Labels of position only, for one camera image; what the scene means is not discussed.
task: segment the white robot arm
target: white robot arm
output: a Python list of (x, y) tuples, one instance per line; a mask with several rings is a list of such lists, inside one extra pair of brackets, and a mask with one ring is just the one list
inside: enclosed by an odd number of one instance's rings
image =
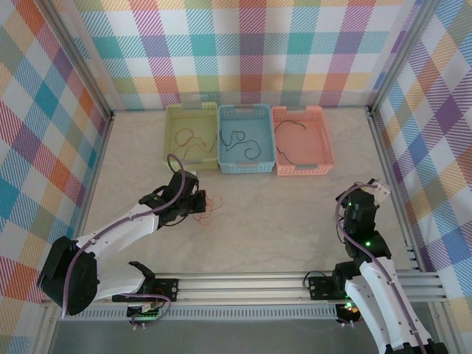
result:
[[(354, 301), (380, 354), (447, 353), (418, 319), (398, 281), (388, 246), (375, 230), (376, 210), (388, 195), (387, 187), (371, 180), (354, 185), (336, 199), (336, 227), (353, 261), (336, 265), (334, 282)], [(343, 225), (338, 216), (341, 207)]]
[(38, 287), (63, 308), (63, 316), (75, 315), (94, 300), (107, 296), (156, 297), (161, 286), (141, 263), (130, 262), (121, 268), (107, 267), (106, 263), (113, 254), (163, 226), (170, 226), (177, 217), (205, 212), (205, 191), (199, 190), (196, 176), (182, 171), (183, 167), (174, 172), (168, 186), (145, 195), (122, 218), (90, 235), (76, 240), (61, 237), (52, 244)]

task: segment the black cable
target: black cable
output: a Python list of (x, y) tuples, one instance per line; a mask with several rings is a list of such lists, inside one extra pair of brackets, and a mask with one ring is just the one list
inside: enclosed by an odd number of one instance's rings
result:
[(173, 169), (172, 164), (170, 163), (170, 154), (167, 155), (167, 164), (169, 165), (170, 170), (175, 173), (176, 171)]
[(339, 230), (338, 230), (338, 224), (337, 224), (337, 223), (336, 223), (336, 234), (338, 235), (338, 240), (339, 240), (339, 242), (342, 243), (343, 245), (346, 244), (345, 242), (343, 242), (343, 241), (341, 240), (341, 237), (339, 236)]
[[(232, 131), (231, 132), (231, 140), (229, 140), (229, 144), (227, 144), (224, 139), (223, 139), (223, 131), (220, 131), (220, 139), (221, 139), (221, 142), (223, 143), (223, 145), (228, 148), (228, 146), (231, 146), (231, 143), (233, 142), (233, 134), (236, 133), (236, 139), (240, 142), (242, 142), (245, 138), (246, 138), (246, 133), (244, 133), (243, 131)], [(237, 135), (238, 133), (242, 133), (243, 135), (243, 138), (242, 139), (239, 139), (239, 136)]]
[[(301, 126), (303, 127), (303, 129), (306, 129), (306, 128), (307, 128), (307, 127), (306, 127), (305, 125), (303, 125), (302, 123), (298, 123), (298, 122), (295, 122), (294, 120), (289, 120), (289, 119), (287, 119), (287, 120), (284, 120), (283, 122), (281, 122), (281, 123), (274, 129), (274, 134), (275, 134), (275, 132), (277, 131), (277, 129), (279, 128), (279, 126), (281, 126), (283, 123), (286, 123), (286, 122), (292, 122), (293, 124), (301, 125)], [(278, 151), (279, 153), (281, 153), (281, 154), (285, 157), (285, 160), (287, 160), (290, 164), (292, 164), (293, 166), (295, 166), (295, 164), (294, 164), (292, 161), (290, 161), (290, 159), (287, 157), (287, 155), (285, 155), (285, 153), (283, 153), (282, 151), (280, 151), (280, 149), (279, 149), (278, 146), (276, 146), (275, 148), (277, 149), (277, 151)]]
[[(233, 134), (236, 133), (236, 139), (239, 140), (239, 142), (236, 142), (233, 146), (231, 146), (231, 143), (233, 141)], [(238, 133), (242, 133), (243, 134), (243, 138), (240, 139), (239, 136), (237, 135)], [(231, 140), (229, 141), (229, 144), (225, 142), (225, 140), (223, 139), (223, 132), (220, 131), (220, 139), (221, 139), (221, 143), (224, 145), (224, 147), (226, 148), (225, 151), (228, 152), (230, 151), (232, 148), (234, 148), (236, 145), (239, 145), (239, 144), (247, 144), (248, 142), (253, 142), (257, 145), (257, 148), (259, 149), (259, 153), (254, 156), (254, 157), (249, 157), (248, 156), (248, 151), (249, 150), (253, 150), (252, 147), (248, 147), (247, 149), (244, 150), (244, 157), (246, 157), (248, 160), (254, 160), (254, 159), (257, 159), (259, 156), (260, 156), (260, 153), (261, 153), (261, 149), (260, 149), (260, 145), (259, 143), (257, 143), (255, 140), (251, 139), (251, 140), (247, 140), (247, 141), (243, 141), (244, 139), (246, 138), (246, 133), (244, 133), (243, 131), (233, 131), (231, 132)]]
[(179, 225), (182, 221), (184, 221), (185, 219), (187, 219), (187, 216), (184, 216), (182, 219), (180, 219), (179, 221), (177, 221), (176, 223), (165, 223), (164, 225), (162, 226), (175, 226), (175, 225)]
[(309, 276), (311, 273), (320, 273), (322, 276), (328, 278), (328, 276), (327, 276), (325, 273), (323, 273), (322, 271), (309, 271), (309, 272), (305, 275), (305, 278), (303, 278), (303, 283), (302, 283), (302, 284), (303, 284), (303, 288), (309, 289), (309, 287), (308, 287), (307, 284), (306, 284), (306, 281), (307, 281), (308, 276)]
[(274, 133), (277, 131), (277, 129), (279, 128), (279, 126), (281, 126), (283, 123), (287, 123), (287, 122), (292, 122), (293, 124), (297, 124), (297, 125), (301, 125), (303, 127), (303, 129), (306, 129), (307, 127), (302, 124), (302, 123), (298, 123), (298, 122), (295, 122), (294, 120), (284, 120), (283, 122), (280, 122), (280, 124), (274, 129)]

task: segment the orange string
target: orange string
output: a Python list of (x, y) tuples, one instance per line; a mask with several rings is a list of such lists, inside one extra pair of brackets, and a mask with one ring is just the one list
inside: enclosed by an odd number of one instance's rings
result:
[[(179, 144), (178, 141), (177, 141), (177, 136), (178, 136), (182, 131), (189, 131), (192, 135), (189, 136), (189, 138), (185, 141), (184, 144)], [(195, 134), (193, 133), (193, 130), (192, 130), (192, 129), (190, 129), (190, 128), (182, 128), (182, 129), (181, 129), (180, 131), (178, 131), (178, 132), (176, 133), (176, 135), (174, 136), (174, 140), (176, 141), (177, 147), (173, 150), (172, 153), (175, 153), (179, 148), (182, 148), (182, 147), (184, 147), (185, 145), (187, 145), (187, 144), (190, 142), (190, 140), (192, 140), (192, 139), (200, 139), (200, 143), (201, 143), (204, 147), (207, 146), (207, 144), (205, 144), (205, 141), (204, 141), (200, 136), (195, 136)], [(205, 153), (210, 153), (210, 152), (215, 148), (215, 143), (217, 142), (217, 140), (218, 140), (218, 136), (215, 134), (215, 139), (213, 140), (212, 147), (211, 147), (209, 150), (203, 149), (198, 143), (191, 144), (190, 146), (187, 147), (187, 149), (186, 149), (185, 152), (184, 152), (184, 157), (182, 157), (181, 159), (182, 159), (182, 160), (185, 160), (185, 156), (187, 156), (188, 151), (189, 151), (190, 148), (192, 148), (193, 146), (198, 146), (198, 148), (199, 148), (200, 150), (202, 150), (203, 152), (205, 152)]]
[[(220, 201), (221, 201), (220, 205), (217, 206), (217, 207), (215, 207), (215, 202), (213, 201), (215, 198), (219, 198)], [(194, 214), (192, 216), (195, 220), (197, 220), (200, 223), (200, 225), (208, 226), (208, 225), (211, 224), (211, 222), (212, 222), (211, 220), (208, 220), (208, 223), (207, 222), (202, 222), (202, 221), (208, 219), (215, 210), (220, 209), (222, 206), (223, 206), (222, 197), (220, 197), (219, 195), (215, 195), (212, 198), (208, 198), (208, 195), (207, 195), (206, 196), (206, 212), (202, 212), (202, 213), (197, 214), (197, 215)]]

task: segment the table surface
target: table surface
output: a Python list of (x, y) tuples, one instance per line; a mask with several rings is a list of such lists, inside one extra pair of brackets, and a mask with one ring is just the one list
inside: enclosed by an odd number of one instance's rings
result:
[[(361, 108), (325, 109), (335, 165), (326, 176), (198, 173), (201, 189), (223, 206), (202, 226), (193, 218), (142, 237), (110, 260), (138, 260), (156, 273), (332, 270), (350, 260), (336, 237), (334, 198), (353, 182), (384, 178)], [(119, 112), (86, 221), (85, 234), (125, 214), (167, 184), (162, 161), (165, 112)], [(377, 230), (399, 269), (409, 269), (391, 199), (377, 212)]]

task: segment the plaid wallpaper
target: plaid wallpaper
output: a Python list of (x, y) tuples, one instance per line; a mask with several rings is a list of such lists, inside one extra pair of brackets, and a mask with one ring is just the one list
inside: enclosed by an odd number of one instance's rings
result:
[(72, 12), (55, 2), (112, 106), (159, 109), (363, 106), (421, 0), (74, 0)]
[(27, 351), (50, 244), (72, 237), (105, 119), (33, 0), (0, 0), (0, 353)]
[(472, 353), (472, 1), (443, 0), (381, 108), (428, 270)]

